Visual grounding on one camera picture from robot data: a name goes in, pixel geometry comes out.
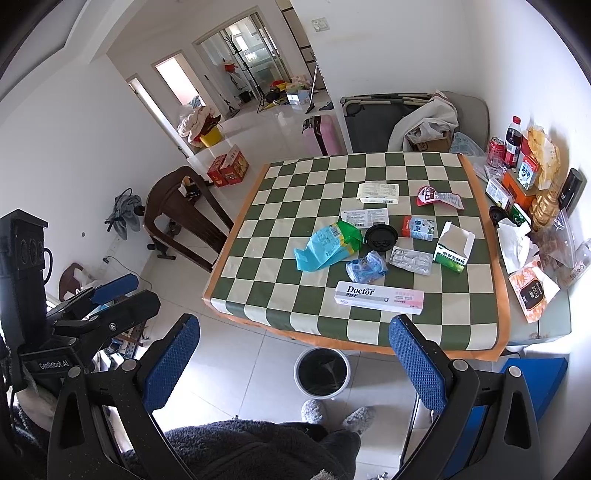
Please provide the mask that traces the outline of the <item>green 666 box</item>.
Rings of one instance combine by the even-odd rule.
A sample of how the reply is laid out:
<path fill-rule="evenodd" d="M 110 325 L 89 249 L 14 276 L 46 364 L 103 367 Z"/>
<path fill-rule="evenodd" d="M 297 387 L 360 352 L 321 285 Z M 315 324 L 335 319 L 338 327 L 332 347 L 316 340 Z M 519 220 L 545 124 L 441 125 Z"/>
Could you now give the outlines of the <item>green 666 box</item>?
<path fill-rule="evenodd" d="M 531 225 L 532 221 L 526 211 L 518 204 L 513 203 L 509 210 L 508 218 L 516 225 Z"/>

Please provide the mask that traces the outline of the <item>teal green plastic bag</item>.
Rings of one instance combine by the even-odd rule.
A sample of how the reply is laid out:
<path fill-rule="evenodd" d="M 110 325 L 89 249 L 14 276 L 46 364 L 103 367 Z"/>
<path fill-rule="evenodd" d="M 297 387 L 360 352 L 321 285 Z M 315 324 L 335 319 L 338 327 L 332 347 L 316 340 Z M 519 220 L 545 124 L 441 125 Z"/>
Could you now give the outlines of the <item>teal green plastic bag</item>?
<path fill-rule="evenodd" d="M 312 234 L 304 249 L 294 249 L 295 265 L 300 271 L 315 272 L 348 259 L 362 244 L 362 232 L 339 220 Z"/>

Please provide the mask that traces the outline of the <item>silver blister pack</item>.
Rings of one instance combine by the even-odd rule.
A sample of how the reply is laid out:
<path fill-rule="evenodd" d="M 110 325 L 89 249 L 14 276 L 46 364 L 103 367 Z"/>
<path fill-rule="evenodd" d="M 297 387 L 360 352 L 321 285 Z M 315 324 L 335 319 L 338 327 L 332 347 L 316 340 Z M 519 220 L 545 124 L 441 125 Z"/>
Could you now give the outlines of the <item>silver blister pack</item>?
<path fill-rule="evenodd" d="M 422 276 L 432 273 L 433 259 L 428 253 L 394 246 L 389 263 L 401 270 Z"/>

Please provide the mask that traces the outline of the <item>orange white snack packet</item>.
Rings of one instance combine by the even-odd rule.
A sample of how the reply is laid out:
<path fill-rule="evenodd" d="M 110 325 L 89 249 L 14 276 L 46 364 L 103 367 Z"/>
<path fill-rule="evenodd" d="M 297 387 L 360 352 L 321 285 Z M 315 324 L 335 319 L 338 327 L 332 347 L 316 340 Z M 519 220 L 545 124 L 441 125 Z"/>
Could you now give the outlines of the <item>orange white snack packet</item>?
<path fill-rule="evenodd" d="M 509 282 L 528 323 L 536 323 L 560 291 L 559 285 L 543 271 L 536 255 L 520 270 L 509 275 Z"/>

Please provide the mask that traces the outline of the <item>orange box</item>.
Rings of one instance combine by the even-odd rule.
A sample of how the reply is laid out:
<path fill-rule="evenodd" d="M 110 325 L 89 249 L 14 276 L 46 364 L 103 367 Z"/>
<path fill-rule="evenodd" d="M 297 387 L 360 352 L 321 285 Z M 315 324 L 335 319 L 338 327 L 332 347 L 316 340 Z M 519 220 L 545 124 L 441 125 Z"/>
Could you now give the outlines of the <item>orange box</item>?
<path fill-rule="evenodd" d="M 518 180 L 516 173 L 512 170 L 507 170 L 502 179 L 503 187 L 513 197 L 513 201 L 520 205 L 520 207 L 528 211 L 538 195 L 538 189 L 532 186 L 526 189 Z"/>

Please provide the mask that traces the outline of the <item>black round lid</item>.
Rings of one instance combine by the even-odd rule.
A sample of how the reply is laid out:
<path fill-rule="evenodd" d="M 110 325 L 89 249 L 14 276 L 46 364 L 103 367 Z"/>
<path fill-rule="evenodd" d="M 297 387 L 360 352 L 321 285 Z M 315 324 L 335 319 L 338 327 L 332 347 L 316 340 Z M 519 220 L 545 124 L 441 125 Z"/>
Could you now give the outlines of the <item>black round lid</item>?
<path fill-rule="evenodd" d="M 365 244 L 372 251 L 386 253 L 397 243 L 399 234 L 397 230 L 387 224 L 377 224 L 370 227 L 365 234 Z"/>

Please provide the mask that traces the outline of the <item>green white carton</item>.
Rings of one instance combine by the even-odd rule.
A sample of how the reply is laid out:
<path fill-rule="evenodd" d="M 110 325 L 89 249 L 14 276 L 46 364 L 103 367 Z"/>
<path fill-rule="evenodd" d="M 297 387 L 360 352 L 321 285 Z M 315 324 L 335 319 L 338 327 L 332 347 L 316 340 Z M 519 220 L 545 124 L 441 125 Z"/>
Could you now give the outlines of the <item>green white carton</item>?
<path fill-rule="evenodd" d="M 446 222 L 439 236 L 433 261 L 456 273 L 462 273 L 470 259 L 476 236 L 474 233 Z"/>

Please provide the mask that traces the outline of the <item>white Doctor toothpaste box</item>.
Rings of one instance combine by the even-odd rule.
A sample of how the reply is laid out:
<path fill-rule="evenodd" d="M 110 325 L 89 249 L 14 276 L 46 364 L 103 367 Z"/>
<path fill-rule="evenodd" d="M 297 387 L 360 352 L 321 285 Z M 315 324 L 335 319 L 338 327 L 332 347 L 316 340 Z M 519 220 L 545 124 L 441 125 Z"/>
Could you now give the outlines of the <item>white Doctor toothpaste box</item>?
<path fill-rule="evenodd" d="M 419 290 L 339 281 L 335 302 L 341 305 L 419 315 L 423 311 L 425 293 Z"/>

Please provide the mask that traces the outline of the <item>white printed paper leaflet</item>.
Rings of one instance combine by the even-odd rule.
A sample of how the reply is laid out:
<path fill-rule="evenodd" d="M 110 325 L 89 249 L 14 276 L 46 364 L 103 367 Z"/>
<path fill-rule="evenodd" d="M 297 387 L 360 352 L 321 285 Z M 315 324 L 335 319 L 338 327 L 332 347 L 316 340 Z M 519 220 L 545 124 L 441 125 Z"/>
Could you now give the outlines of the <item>white printed paper leaflet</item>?
<path fill-rule="evenodd" d="M 390 224 L 387 208 L 342 211 L 341 220 L 360 230 L 367 230 L 376 225 Z"/>

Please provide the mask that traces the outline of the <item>golden jar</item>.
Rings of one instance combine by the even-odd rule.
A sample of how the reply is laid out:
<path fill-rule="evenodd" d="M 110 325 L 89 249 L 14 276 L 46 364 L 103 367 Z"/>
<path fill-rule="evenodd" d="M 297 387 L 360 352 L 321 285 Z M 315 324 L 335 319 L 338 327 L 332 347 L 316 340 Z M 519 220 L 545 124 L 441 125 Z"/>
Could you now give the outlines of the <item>golden jar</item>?
<path fill-rule="evenodd" d="M 541 192 L 530 206 L 532 229 L 539 231 L 549 226 L 559 213 L 558 197 L 560 186 L 553 183 L 547 190 Z"/>

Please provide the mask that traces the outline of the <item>grey fuzzy slipper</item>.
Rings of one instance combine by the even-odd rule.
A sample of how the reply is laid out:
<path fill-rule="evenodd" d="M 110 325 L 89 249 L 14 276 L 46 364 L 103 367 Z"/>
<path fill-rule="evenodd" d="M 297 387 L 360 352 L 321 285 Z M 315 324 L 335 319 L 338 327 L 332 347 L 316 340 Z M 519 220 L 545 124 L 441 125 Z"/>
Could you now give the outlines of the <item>grey fuzzy slipper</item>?
<path fill-rule="evenodd" d="M 322 400 L 308 399 L 301 407 L 301 421 L 305 423 L 325 426 L 327 419 L 327 410 Z"/>
<path fill-rule="evenodd" d="M 342 429 L 363 435 L 374 424 L 376 415 L 376 410 L 372 406 L 356 409 L 342 421 Z"/>

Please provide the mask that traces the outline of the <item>white crumpled cloth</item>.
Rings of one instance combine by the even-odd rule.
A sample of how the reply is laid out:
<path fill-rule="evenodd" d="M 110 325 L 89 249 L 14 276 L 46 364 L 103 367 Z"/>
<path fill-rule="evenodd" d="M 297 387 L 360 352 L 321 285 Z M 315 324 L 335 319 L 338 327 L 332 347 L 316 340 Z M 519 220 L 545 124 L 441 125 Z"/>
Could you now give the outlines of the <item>white crumpled cloth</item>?
<path fill-rule="evenodd" d="M 413 145 L 443 139 L 459 127 L 458 111 L 448 96 L 437 90 L 430 100 L 403 117 L 393 128 L 389 151 L 410 151 Z"/>

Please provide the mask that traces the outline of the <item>small red blue milk carton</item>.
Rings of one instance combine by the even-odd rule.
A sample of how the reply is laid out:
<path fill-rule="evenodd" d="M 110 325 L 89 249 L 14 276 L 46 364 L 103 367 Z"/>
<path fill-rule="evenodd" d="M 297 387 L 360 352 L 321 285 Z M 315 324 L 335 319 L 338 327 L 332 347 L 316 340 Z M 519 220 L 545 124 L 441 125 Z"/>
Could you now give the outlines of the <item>small red blue milk carton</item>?
<path fill-rule="evenodd" d="M 423 217 L 405 216 L 402 222 L 401 235 L 424 241 L 432 241 L 436 236 L 436 222 Z"/>

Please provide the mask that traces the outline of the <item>left grey fuzzy slipper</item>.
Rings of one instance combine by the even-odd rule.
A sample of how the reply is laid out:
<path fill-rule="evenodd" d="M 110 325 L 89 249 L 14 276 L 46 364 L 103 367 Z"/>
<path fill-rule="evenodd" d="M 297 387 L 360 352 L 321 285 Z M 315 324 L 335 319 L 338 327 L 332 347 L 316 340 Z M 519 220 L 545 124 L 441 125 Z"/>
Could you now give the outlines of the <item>left grey fuzzy slipper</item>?
<path fill-rule="evenodd" d="M 325 426 L 327 419 L 327 410 L 322 400 L 308 399 L 301 407 L 301 421 L 305 423 Z"/>

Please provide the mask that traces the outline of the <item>blue plastic wrapper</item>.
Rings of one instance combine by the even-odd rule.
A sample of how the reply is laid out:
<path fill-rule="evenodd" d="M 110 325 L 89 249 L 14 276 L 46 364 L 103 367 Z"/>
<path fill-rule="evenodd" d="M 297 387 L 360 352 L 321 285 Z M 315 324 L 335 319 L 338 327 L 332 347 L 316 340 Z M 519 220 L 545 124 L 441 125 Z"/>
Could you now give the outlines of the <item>blue plastic wrapper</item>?
<path fill-rule="evenodd" d="M 370 284 L 388 273 L 388 264 L 377 251 L 370 251 L 361 257 L 346 263 L 346 274 L 355 283 Z"/>

